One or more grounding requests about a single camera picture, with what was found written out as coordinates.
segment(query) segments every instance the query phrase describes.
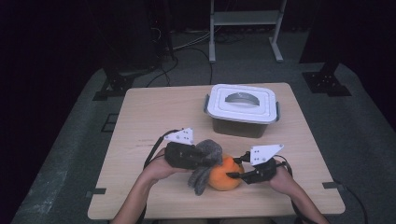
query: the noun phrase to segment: dark background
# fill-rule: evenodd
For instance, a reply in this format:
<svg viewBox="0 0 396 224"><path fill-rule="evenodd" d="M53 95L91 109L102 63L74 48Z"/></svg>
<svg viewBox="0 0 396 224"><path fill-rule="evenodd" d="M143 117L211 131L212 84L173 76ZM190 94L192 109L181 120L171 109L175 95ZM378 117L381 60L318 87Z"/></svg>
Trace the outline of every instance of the dark background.
<svg viewBox="0 0 396 224"><path fill-rule="evenodd" d="M235 2L234 10L278 7L275 0ZM173 30L208 29L208 0L169 3ZM216 8L227 4L217 0ZM393 127L395 9L390 0L289 0L282 24L286 32L311 28L301 63L336 55ZM0 2L2 222L13 218L81 90L104 61L130 69L156 63L162 46L150 44L150 26L163 28L162 1Z"/></svg>

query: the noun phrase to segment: metal stand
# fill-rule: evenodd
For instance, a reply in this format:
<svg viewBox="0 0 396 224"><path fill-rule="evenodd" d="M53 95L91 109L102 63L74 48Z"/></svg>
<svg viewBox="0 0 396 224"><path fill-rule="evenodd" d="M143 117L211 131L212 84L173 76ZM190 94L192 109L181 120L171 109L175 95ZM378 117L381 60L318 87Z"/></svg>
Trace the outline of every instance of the metal stand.
<svg viewBox="0 0 396 224"><path fill-rule="evenodd" d="M104 59L103 70L106 73L107 79L103 84L102 89L97 91L93 97L94 101L105 101L107 100L107 97L125 96L125 93L132 88L134 79L147 73L141 72L128 76L122 76L116 66L116 63L112 61L111 58Z"/></svg>
<svg viewBox="0 0 396 224"><path fill-rule="evenodd" d="M334 75L338 64L338 61L332 60L326 62L319 72L303 73L309 89L313 93L327 93L329 96L350 96L347 87L341 85Z"/></svg>
<svg viewBox="0 0 396 224"><path fill-rule="evenodd" d="M275 24L275 33L269 38L271 48L278 63L283 62L283 57L277 46L277 37L279 35L280 25L283 20L287 0L282 0L280 10L268 11L232 11L232 12L215 12L214 0L210 2L210 39L209 39L209 61L216 61L215 52L215 26L217 25L263 25Z"/></svg>
<svg viewBox="0 0 396 224"><path fill-rule="evenodd" d="M168 45L169 48L169 54L172 57L172 60L175 60L175 54L173 50L173 43L172 43L172 37L171 37L171 28L170 28L170 23L171 23L171 12L170 12L170 7L169 7L169 0L163 0L163 13L165 16L165 32L164 32L164 38L166 39L166 44Z"/></svg>

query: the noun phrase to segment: black cable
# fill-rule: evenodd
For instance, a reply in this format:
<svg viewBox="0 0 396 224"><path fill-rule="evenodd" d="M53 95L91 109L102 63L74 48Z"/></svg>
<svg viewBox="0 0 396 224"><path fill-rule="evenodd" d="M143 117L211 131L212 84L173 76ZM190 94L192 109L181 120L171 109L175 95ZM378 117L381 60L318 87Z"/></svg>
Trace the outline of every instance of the black cable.
<svg viewBox="0 0 396 224"><path fill-rule="evenodd" d="M146 85L146 88L155 80L155 79L157 79L158 77L161 77L161 76L163 76L163 75L166 75L167 76L167 73L168 72L170 72L170 71L172 71L173 69L175 69L176 68L176 66L178 65L178 58L175 56L175 60L176 60L176 63L175 63L175 65L173 66L173 67L171 67L169 70L167 70L167 71L163 71L161 74L159 74L158 76L156 76L156 77L154 77L147 85Z"/></svg>
<svg viewBox="0 0 396 224"><path fill-rule="evenodd" d="M215 42L216 44L221 44L221 45L231 45L236 42L242 41L246 38L244 33L242 33L241 36L242 37L238 37L236 35L230 35L230 34L217 34L215 36Z"/></svg>
<svg viewBox="0 0 396 224"><path fill-rule="evenodd" d="M166 86L170 87L171 86L171 78L168 76L167 72L163 69L163 64L161 63L160 66L161 70L163 71L163 73L165 74L165 78L166 78Z"/></svg>
<svg viewBox="0 0 396 224"><path fill-rule="evenodd" d="M356 193L354 193L350 188L348 188L347 186L343 185L340 181L336 180L336 179L332 179L337 185L342 186L344 189L346 189L350 194L352 194L352 196L356 199L356 201L358 201L359 205L361 206L361 211L363 212L363 218L364 218L364 223L368 224L368 215L367 215L367 211L366 208L364 207L364 204L361 202L361 200L359 199L358 195Z"/></svg>
<svg viewBox="0 0 396 224"><path fill-rule="evenodd" d="M280 164L286 166L286 170L288 170L288 172L291 175L291 177L293 177L293 171L291 170L291 166L290 166L288 160L286 160L286 158L284 158L283 156L279 156L279 155L275 155L274 157L280 157L280 158L282 158L284 160Z"/></svg>
<svg viewBox="0 0 396 224"><path fill-rule="evenodd" d="M145 164L143 166L143 169L145 169L150 163L151 163L151 158L154 155L154 153L157 151L157 148L160 146L161 142L163 141L163 139L165 138L166 135L168 135L169 133L176 133L180 130L171 130L168 131L166 133L163 134L163 136L161 136L160 138L158 138L157 142L154 144L154 147L152 148L152 150L150 151L150 153L148 154L148 157L146 158Z"/></svg>

